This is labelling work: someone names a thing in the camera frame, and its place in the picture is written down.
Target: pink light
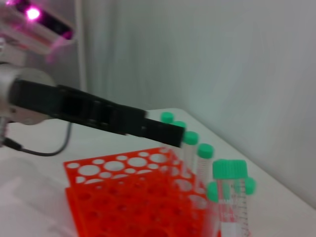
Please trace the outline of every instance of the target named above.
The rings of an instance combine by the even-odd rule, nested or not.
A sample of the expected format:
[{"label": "pink light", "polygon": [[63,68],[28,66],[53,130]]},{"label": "pink light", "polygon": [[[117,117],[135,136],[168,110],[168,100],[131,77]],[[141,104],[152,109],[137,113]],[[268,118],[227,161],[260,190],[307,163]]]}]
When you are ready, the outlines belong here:
[{"label": "pink light", "polygon": [[40,10],[38,10],[35,7],[31,7],[28,10],[26,10],[26,14],[28,16],[28,19],[33,21],[40,17]]},{"label": "pink light", "polygon": [[6,5],[14,5],[14,0],[8,0],[5,3]]}]

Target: white wall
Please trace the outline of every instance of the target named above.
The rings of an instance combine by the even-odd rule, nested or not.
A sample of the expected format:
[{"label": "white wall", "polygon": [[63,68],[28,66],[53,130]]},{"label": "white wall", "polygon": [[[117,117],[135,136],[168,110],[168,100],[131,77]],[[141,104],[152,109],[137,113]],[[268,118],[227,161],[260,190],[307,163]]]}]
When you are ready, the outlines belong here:
[{"label": "white wall", "polygon": [[[74,26],[76,25],[75,0],[32,0],[31,2],[53,9]],[[47,72],[57,84],[80,88],[77,43],[58,48],[47,56],[28,53],[27,66]]]},{"label": "white wall", "polygon": [[90,91],[185,109],[316,207],[316,1],[86,4]]}]

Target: test tube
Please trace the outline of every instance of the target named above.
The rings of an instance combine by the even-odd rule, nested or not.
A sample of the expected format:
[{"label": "test tube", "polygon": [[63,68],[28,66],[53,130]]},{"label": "test tube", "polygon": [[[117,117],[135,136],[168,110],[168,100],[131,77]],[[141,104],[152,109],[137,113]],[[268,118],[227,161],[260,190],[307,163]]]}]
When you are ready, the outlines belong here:
[{"label": "test tube", "polygon": [[[172,123],[173,125],[175,126],[179,126],[179,127],[183,127],[183,128],[186,128],[187,125],[185,124],[185,122],[181,122],[181,121],[175,121]],[[183,144],[181,145],[181,147],[173,147],[173,152],[175,154],[175,156],[178,158],[178,159],[182,159],[183,160],[183,150],[182,150],[182,146]]]},{"label": "test tube", "polygon": [[195,191],[200,193],[200,188],[205,187],[211,178],[211,158],[214,148],[209,144],[200,144],[197,149],[197,176],[195,180]]},{"label": "test tube", "polygon": [[[163,112],[163,113],[161,113],[160,121],[163,122],[163,123],[168,123],[168,124],[173,123],[173,121],[174,121],[173,113],[170,113],[170,112]],[[164,143],[161,143],[160,147],[161,147],[161,151],[163,153],[168,153],[169,150],[170,150],[170,146],[167,145],[167,144],[164,144]]]},{"label": "test tube", "polygon": [[219,204],[216,182],[210,182],[207,185],[206,195],[208,203],[202,230],[202,237],[218,237],[221,223],[219,219]]},{"label": "test tube", "polygon": [[196,132],[186,132],[183,141],[183,165],[182,177],[189,178],[189,170],[193,170],[193,162],[197,152],[198,134]]},{"label": "test tube", "polygon": [[220,159],[213,163],[217,182],[222,237],[249,237],[244,160]]},{"label": "test tube", "polygon": [[251,178],[248,177],[245,179],[245,191],[246,191],[246,195],[247,195],[247,205],[251,206],[251,202],[252,202],[252,197],[257,190],[257,182]]}]

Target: robotic arm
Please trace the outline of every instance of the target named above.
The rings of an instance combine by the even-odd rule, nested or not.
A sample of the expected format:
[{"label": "robotic arm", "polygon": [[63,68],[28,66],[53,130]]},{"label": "robotic arm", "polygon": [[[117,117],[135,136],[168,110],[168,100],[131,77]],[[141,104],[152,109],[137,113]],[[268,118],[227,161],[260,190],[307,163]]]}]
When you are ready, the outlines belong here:
[{"label": "robotic arm", "polygon": [[[0,38],[11,50],[21,55],[25,50],[48,54],[56,45],[67,45],[73,40],[71,25],[51,11],[28,0],[1,1]],[[183,128],[148,119],[144,110],[66,86],[54,86],[44,72],[4,60],[5,49],[1,50],[1,45],[4,43],[0,40],[0,146],[4,143],[18,150],[18,146],[5,137],[9,120],[33,125],[48,118],[180,146]]]}]

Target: green cap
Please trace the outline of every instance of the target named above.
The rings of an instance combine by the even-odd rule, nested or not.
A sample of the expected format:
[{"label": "green cap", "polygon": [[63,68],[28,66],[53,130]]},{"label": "green cap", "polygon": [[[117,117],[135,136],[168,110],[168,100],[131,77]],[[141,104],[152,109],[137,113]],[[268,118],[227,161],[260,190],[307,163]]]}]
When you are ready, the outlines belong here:
[{"label": "green cap", "polygon": [[198,134],[196,132],[186,132],[184,135],[184,143],[196,145],[198,143]]},{"label": "green cap", "polygon": [[160,120],[161,122],[164,122],[164,123],[173,123],[174,115],[173,113],[170,113],[170,112],[163,112],[161,114]]},{"label": "green cap", "polygon": [[206,143],[200,144],[197,149],[197,155],[203,159],[211,159],[214,154],[214,148]]},{"label": "green cap", "polygon": [[214,179],[245,179],[247,177],[247,163],[244,160],[219,159],[213,163]]},{"label": "green cap", "polygon": [[257,183],[253,178],[248,177],[245,179],[245,189],[247,195],[253,195],[256,192],[256,188]]},{"label": "green cap", "polygon": [[181,122],[181,121],[175,121],[172,124],[175,125],[175,126],[178,126],[178,127],[183,127],[183,128],[187,127],[186,123],[185,122]]},{"label": "green cap", "polygon": [[207,198],[212,202],[218,202],[217,183],[210,182],[207,185]]}]

